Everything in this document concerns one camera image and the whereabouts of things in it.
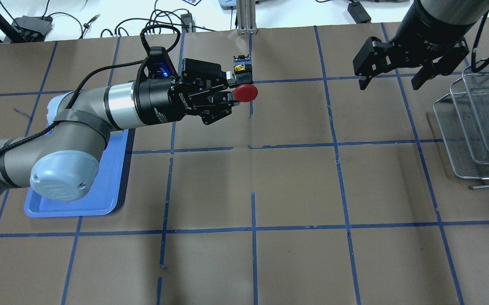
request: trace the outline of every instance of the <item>light blue joint cap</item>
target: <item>light blue joint cap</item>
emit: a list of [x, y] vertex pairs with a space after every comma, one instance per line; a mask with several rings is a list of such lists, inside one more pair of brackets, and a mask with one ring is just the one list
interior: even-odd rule
[[48, 199], [75, 201], [90, 191], [99, 167], [96, 158], [86, 152], [57, 151], [36, 162], [30, 186]]
[[53, 97], [49, 104], [47, 105], [47, 122], [50, 124], [53, 123], [54, 117], [58, 113], [58, 107], [62, 104], [62, 100], [70, 93], [58, 95], [57, 97]]

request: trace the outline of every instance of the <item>yellow part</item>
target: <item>yellow part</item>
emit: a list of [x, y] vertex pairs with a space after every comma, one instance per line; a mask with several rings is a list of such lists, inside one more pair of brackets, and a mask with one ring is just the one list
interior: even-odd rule
[[246, 68], [242, 64], [239, 64], [238, 66], [235, 66], [235, 71], [236, 72], [244, 71], [244, 70], [246, 70]]

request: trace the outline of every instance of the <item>blue plastic tray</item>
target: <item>blue plastic tray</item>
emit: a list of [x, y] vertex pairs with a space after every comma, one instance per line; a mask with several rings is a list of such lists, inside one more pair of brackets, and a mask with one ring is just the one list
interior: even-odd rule
[[100, 160], [100, 170], [88, 194], [76, 201], [47, 199], [28, 189], [24, 213], [30, 217], [95, 216], [111, 212], [117, 205], [128, 130], [111, 135]]

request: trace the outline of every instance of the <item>wire basket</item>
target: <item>wire basket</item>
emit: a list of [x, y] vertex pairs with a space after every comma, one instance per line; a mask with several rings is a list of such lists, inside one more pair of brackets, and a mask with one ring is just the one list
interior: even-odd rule
[[455, 175], [489, 180], [489, 71], [468, 67], [433, 108]]

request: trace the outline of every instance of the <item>red object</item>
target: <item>red object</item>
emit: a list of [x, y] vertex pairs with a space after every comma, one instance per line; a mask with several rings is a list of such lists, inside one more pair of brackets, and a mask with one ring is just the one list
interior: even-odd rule
[[256, 96], [258, 96], [258, 88], [254, 87], [254, 85], [250, 85], [249, 83], [245, 83], [240, 85], [233, 91], [233, 97], [236, 100], [243, 103], [252, 102]]

